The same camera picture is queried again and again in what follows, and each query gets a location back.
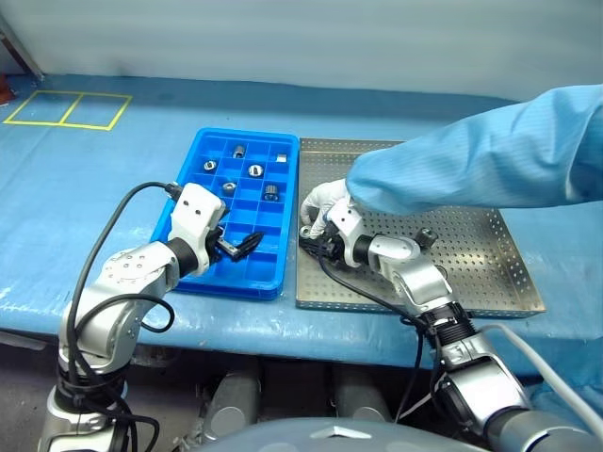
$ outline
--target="gloved hand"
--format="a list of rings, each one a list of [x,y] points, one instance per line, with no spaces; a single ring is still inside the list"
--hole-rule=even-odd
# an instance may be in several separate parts
[[[305,225],[312,224],[311,211],[313,208],[318,209],[317,219],[312,225],[310,231],[311,238],[317,238],[322,234],[326,223],[324,216],[333,205],[342,198],[349,198],[350,193],[346,188],[346,180],[339,179],[338,181],[325,182],[319,186],[315,186],[310,194],[306,196],[301,203],[300,218]]]

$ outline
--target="cable connector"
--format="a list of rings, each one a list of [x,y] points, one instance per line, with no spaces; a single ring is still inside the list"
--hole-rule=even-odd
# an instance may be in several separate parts
[[[183,188],[181,186],[179,186],[178,184],[176,184],[175,182],[170,182],[169,184],[166,184],[165,190],[168,192],[168,195],[170,195],[170,198],[172,198],[174,201],[178,202],[178,199],[180,198],[180,195],[182,194]]]

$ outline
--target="small cylindrical part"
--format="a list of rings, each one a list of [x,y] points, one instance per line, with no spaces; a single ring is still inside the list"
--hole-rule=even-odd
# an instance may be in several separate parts
[[[233,196],[235,194],[236,184],[234,182],[227,182],[222,184],[222,192],[225,196]]]
[[[251,177],[262,177],[264,174],[264,168],[261,165],[250,165],[247,172]]]
[[[430,228],[421,228],[415,235],[415,242],[422,250],[431,248],[437,239],[438,234]]]
[[[233,158],[243,158],[245,156],[245,146],[237,144],[233,150]]]
[[[217,166],[218,166],[218,164],[216,163],[215,160],[207,160],[204,163],[204,170],[207,172],[212,172],[216,169]]]
[[[310,238],[311,230],[312,230],[312,228],[310,226],[301,226],[300,238]]]
[[[279,201],[279,187],[267,185],[264,188],[264,201]]]

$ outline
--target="metal part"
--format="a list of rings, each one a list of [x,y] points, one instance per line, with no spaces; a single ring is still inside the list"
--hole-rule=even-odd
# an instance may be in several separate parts
[[[224,196],[233,196],[235,194],[236,184],[234,182],[226,182],[222,184],[222,193]]]
[[[245,156],[245,146],[237,144],[233,150],[233,158],[243,158]]]
[[[381,260],[400,262],[415,259],[421,253],[415,241],[408,238],[394,238],[377,235],[368,247],[368,265],[373,271],[385,271]]]
[[[257,366],[226,375],[204,417],[203,443],[214,442],[257,422],[260,382]]]
[[[207,160],[204,163],[204,170],[207,172],[213,172],[216,170],[217,167],[218,167],[218,164],[216,163],[215,160]]]
[[[499,364],[504,365],[482,332],[442,347],[442,360],[448,370],[483,357],[496,360]]]
[[[299,203],[318,184],[345,177],[361,153],[395,144],[398,143],[303,138]],[[457,298],[472,315],[522,317],[545,310],[498,210],[444,207],[402,218],[372,212],[361,214],[370,235],[413,237],[422,227],[437,231],[439,239],[431,248],[430,258],[445,269]],[[299,307],[354,312],[383,310],[331,281],[316,259],[305,251],[298,249],[296,265]],[[391,284],[366,267],[335,269],[334,273],[378,297],[400,304]]]
[[[348,207],[348,200],[339,200],[327,213],[327,219],[332,221],[339,230],[339,236],[345,246],[343,257],[346,265],[352,268],[359,267],[362,263],[356,262],[353,257],[354,244],[360,235],[365,234],[365,225],[356,209]]]
[[[228,254],[231,261],[237,262],[249,256],[260,244],[263,237],[264,233],[262,232],[251,233],[247,235],[238,246],[235,246],[220,237],[216,241],[216,246],[218,249]]]
[[[474,363],[448,373],[440,388],[450,411],[458,413],[459,421],[477,435],[484,433],[486,423],[496,412],[530,408],[517,380],[495,361]]]
[[[262,177],[264,174],[264,167],[261,165],[250,165],[247,168],[247,172],[251,177]]]
[[[415,242],[422,250],[428,250],[437,240],[437,233],[430,228],[421,228],[415,235]]]
[[[596,438],[549,412],[504,412],[488,423],[497,452],[594,452]]]
[[[272,184],[265,186],[264,201],[279,201],[279,187]]]
[[[300,238],[310,238],[311,230],[312,230],[312,228],[310,226],[301,226]]]
[[[347,365],[336,366],[334,387],[337,417],[391,422],[391,415],[382,394],[363,369]]]
[[[178,279],[178,261],[173,252],[160,242],[120,251],[105,262],[98,279],[84,289],[76,323],[103,300],[120,294],[163,297],[175,287]],[[107,307],[90,320],[77,344],[98,374],[115,372],[129,363],[139,335],[139,320],[154,306],[147,300],[128,300]],[[69,362],[68,314],[69,309],[66,309],[58,335],[58,363],[65,371]]]
[[[485,452],[425,430],[349,418],[302,418],[261,422],[190,452]]]
[[[390,241],[412,242],[410,239],[390,239]],[[385,254],[378,254],[379,273],[394,284],[396,293],[403,297],[404,307],[410,315],[421,315],[455,301],[456,297],[452,294],[452,289],[442,273],[432,261],[418,252],[416,243],[414,249],[408,246],[399,253],[401,252],[410,253],[406,260],[400,260],[397,255],[392,255],[391,250],[386,251]]]
[[[58,436],[73,437],[73,440],[77,440],[76,435],[88,436],[102,428],[110,428],[112,434],[113,427],[110,425],[110,421],[98,412],[81,413],[62,410],[55,401],[56,391],[57,389],[53,388],[46,399],[46,417],[39,451],[50,450],[50,444],[54,443]]]

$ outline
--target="perforated metal tray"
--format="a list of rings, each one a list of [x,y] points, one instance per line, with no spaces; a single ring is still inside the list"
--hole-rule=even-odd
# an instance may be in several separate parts
[[[344,177],[359,154],[395,144],[398,143],[303,138],[299,203],[318,184]],[[421,227],[436,231],[440,238],[430,251],[431,258],[444,268],[458,300],[473,315],[524,317],[545,310],[497,209],[443,207],[408,217],[371,212],[363,215],[367,229],[373,234],[412,237]],[[370,270],[337,269],[335,272],[399,304],[391,284]],[[299,247],[297,305],[308,309],[383,311],[378,304],[329,279],[318,262]]]

